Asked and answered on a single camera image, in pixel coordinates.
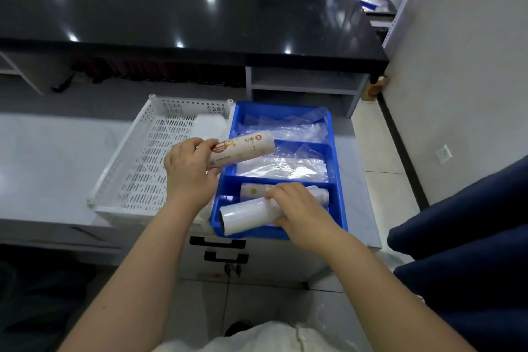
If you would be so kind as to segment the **person's left hand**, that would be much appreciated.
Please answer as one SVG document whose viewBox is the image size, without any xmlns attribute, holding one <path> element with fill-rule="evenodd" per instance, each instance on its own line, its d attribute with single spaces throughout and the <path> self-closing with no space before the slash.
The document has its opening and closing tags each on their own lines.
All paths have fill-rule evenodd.
<svg viewBox="0 0 528 352">
<path fill-rule="evenodd" d="M 196 215 L 213 198 L 217 187 L 207 184 L 207 163 L 218 139 L 192 137 L 172 146 L 164 158 L 166 202 L 178 211 Z"/>
</svg>

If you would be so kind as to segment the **person's right hand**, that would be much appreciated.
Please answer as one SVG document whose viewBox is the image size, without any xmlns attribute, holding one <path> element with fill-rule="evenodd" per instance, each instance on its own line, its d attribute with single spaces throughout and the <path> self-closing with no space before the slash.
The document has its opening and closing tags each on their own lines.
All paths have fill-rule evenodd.
<svg viewBox="0 0 528 352">
<path fill-rule="evenodd" d="M 291 222 L 283 229 L 299 248 L 325 257 L 341 228 L 308 189 L 299 182 L 279 183 L 267 190 Z"/>
</svg>

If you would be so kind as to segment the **plain white plastic roll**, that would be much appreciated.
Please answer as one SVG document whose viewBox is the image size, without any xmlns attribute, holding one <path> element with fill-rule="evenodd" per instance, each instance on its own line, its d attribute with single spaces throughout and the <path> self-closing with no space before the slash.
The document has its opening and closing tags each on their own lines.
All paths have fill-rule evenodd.
<svg viewBox="0 0 528 352">
<path fill-rule="evenodd" d="M 221 229 L 231 236 L 272 224 L 283 215 L 279 204 L 272 198 L 256 198 L 220 207 Z"/>
</svg>

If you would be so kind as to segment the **white roll with orange label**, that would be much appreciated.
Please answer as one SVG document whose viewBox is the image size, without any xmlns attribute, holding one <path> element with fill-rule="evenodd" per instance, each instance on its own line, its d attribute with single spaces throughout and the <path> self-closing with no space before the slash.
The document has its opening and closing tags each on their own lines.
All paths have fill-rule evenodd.
<svg viewBox="0 0 528 352">
<path fill-rule="evenodd" d="M 276 146 L 271 131 L 264 130 L 218 143 L 212 149 L 207 169 L 224 168 L 275 153 Z"/>
</svg>

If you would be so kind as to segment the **person's left forearm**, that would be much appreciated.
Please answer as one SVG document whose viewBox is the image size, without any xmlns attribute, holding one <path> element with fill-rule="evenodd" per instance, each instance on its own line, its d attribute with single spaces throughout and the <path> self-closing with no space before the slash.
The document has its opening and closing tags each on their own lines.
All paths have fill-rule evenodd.
<svg viewBox="0 0 528 352">
<path fill-rule="evenodd" d="M 211 197 L 168 198 L 57 352 L 152 352 L 163 341 L 190 226 Z"/>
</svg>

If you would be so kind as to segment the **person's right forearm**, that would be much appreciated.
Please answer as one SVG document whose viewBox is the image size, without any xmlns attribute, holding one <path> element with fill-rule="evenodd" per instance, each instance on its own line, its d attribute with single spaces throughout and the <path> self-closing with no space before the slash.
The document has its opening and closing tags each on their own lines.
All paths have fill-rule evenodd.
<svg viewBox="0 0 528 352">
<path fill-rule="evenodd" d="M 477 352 L 351 234 L 334 229 L 299 244 L 329 264 L 374 352 Z"/>
</svg>

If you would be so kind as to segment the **blue divided plastic tray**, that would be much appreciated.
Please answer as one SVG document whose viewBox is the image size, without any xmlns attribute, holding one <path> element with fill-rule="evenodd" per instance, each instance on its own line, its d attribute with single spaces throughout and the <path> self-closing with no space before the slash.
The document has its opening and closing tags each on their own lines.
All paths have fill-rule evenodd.
<svg viewBox="0 0 528 352">
<path fill-rule="evenodd" d="M 235 107 L 233 122 L 231 124 L 229 137 L 239 137 L 240 135 L 236 130 L 236 125 L 241 123 L 246 115 L 260 116 L 264 115 L 274 119 L 285 118 L 289 115 L 301 116 L 312 109 L 314 106 L 284 106 L 275 104 L 255 103 L 255 102 L 238 102 Z M 337 158 L 337 148 L 335 144 L 335 136 L 333 131 L 332 115 L 329 111 L 328 115 L 328 129 L 329 129 L 329 141 L 328 143 L 311 143 L 311 142 L 296 142 L 296 141 L 283 141 L 274 139 L 274 143 L 277 147 L 283 143 L 293 143 L 294 145 L 301 145 L 306 143 L 310 148 L 323 153 L 328 171 L 329 181 L 328 182 L 314 182 L 314 181 L 299 181 L 306 187 L 317 186 L 324 188 L 329 192 L 329 204 L 326 210 L 329 212 L 333 220 L 344 230 L 348 229 L 347 215 L 345 212 L 345 203 L 342 187 L 340 184 L 340 172 L 339 172 L 339 161 Z M 231 236 L 225 236 L 221 229 L 220 222 L 220 207 L 240 202 L 240 189 L 241 184 L 247 183 L 260 183 L 260 184 L 272 184 L 281 182 L 298 182 L 294 180 L 275 180 L 267 178 L 254 178 L 237 176 L 235 174 L 236 164 L 227 166 L 222 170 L 220 175 L 220 182 L 218 190 L 215 195 L 212 214 L 210 217 L 210 225 L 212 226 L 216 235 L 221 237 L 229 238 L 244 238 L 244 237 L 256 237 L 256 238 L 267 238 L 274 240 L 286 240 L 288 236 L 285 231 L 279 227 L 275 227 L 273 224 L 258 227 L 256 229 L 248 230 L 243 233 L 234 234 Z"/>
</svg>

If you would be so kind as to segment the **white roll with green dot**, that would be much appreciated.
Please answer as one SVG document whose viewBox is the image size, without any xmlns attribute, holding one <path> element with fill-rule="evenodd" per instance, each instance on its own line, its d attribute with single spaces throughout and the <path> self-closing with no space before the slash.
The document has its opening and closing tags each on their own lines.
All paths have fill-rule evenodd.
<svg viewBox="0 0 528 352">
<path fill-rule="evenodd" d="M 246 202 L 248 200 L 258 199 L 265 196 L 268 189 L 273 188 L 272 184 L 260 184 L 260 183 L 243 183 L 240 189 L 240 202 Z M 329 192 L 326 189 L 319 188 L 317 186 L 308 186 L 308 191 L 319 201 L 323 207 L 327 207 L 329 204 Z"/>
</svg>

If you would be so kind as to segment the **white desk cabinet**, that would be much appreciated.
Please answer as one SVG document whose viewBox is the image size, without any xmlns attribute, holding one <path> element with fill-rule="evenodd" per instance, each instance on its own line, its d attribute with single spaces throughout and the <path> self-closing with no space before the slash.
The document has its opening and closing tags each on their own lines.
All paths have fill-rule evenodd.
<svg viewBox="0 0 528 352">
<path fill-rule="evenodd" d="M 62 249 L 74 252 L 82 262 L 118 266 L 145 227 L 104 223 L 102 219 L 91 226 L 0 219 L 0 244 Z M 308 289 L 331 274 L 320 257 L 290 241 L 245 238 L 244 249 L 218 249 L 190 245 L 191 235 L 206 236 L 194 229 L 184 242 L 177 276 L 185 280 Z M 205 251 L 245 253 L 249 260 L 247 264 L 208 262 L 203 259 Z"/>
</svg>

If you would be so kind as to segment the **clear plastic bag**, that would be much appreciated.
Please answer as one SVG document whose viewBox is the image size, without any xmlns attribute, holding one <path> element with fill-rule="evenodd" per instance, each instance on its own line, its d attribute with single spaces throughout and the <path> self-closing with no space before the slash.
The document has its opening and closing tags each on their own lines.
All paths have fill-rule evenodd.
<svg viewBox="0 0 528 352">
<path fill-rule="evenodd" d="M 281 119 L 246 115 L 236 125 L 236 130 L 240 135 L 269 130 L 277 140 L 328 143 L 328 113 L 326 108 L 315 108 L 301 116 L 289 115 Z"/>
<path fill-rule="evenodd" d="M 236 164 L 237 176 L 294 180 L 299 182 L 328 182 L 329 176 L 324 159 L 308 144 L 280 144 L 269 155 L 259 156 Z"/>
</svg>

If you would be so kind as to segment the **white perforated plastic basket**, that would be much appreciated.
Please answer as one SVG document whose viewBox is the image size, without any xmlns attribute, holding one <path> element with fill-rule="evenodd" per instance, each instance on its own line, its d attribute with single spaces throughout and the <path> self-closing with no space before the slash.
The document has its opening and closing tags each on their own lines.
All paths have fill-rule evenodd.
<svg viewBox="0 0 528 352">
<path fill-rule="evenodd" d="M 236 102 L 149 95 L 89 194 L 87 206 L 112 226 L 147 225 L 166 199 L 164 157 L 197 136 L 227 139 Z"/>
</svg>

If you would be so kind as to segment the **person's white shirt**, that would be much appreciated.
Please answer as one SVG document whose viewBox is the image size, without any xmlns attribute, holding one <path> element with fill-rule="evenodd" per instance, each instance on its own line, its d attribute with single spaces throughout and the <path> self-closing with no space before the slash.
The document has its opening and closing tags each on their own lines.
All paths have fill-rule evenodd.
<svg viewBox="0 0 528 352">
<path fill-rule="evenodd" d="M 360 352 L 353 342 L 332 340 L 304 324 L 270 321 L 231 336 L 216 337 L 204 347 L 181 340 L 163 342 L 152 352 Z"/>
</svg>

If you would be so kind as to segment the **grey open shelf unit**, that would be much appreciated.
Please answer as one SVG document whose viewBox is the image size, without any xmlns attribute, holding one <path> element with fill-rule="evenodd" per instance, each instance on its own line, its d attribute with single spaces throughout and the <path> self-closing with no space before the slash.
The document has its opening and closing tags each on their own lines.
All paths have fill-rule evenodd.
<svg viewBox="0 0 528 352">
<path fill-rule="evenodd" d="M 247 99 L 254 91 L 324 95 L 336 98 L 346 118 L 351 118 L 362 91 L 370 80 L 369 74 L 345 73 L 274 67 L 245 68 Z"/>
</svg>

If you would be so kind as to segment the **black glossy counter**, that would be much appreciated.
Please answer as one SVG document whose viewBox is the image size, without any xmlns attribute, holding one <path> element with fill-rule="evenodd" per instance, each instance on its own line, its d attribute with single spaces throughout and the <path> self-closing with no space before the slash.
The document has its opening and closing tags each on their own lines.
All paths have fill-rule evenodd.
<svg viewBox="0 0 528 352">
<path fill-rule="evenodd" d="M 389 64 L 358 0 L 0 0 L 0 51 L 369 74 Z"/>
</svg>

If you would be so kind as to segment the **brown cardboard box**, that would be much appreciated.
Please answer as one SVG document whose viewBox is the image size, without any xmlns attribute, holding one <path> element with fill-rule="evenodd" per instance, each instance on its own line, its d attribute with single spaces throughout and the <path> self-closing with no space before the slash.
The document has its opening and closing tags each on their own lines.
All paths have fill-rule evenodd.
<svg viewBox="0 0 528 352">
<path fill-rule="evenodd" d="M 364 102 L 376 101 L 378 95 L 384 90 L 389 81 L 390 79 L 388 76 L 380 76 L 375 84 L 367 82 L 365 88 L 362 91 L 361 100 Z"/>
</svg>

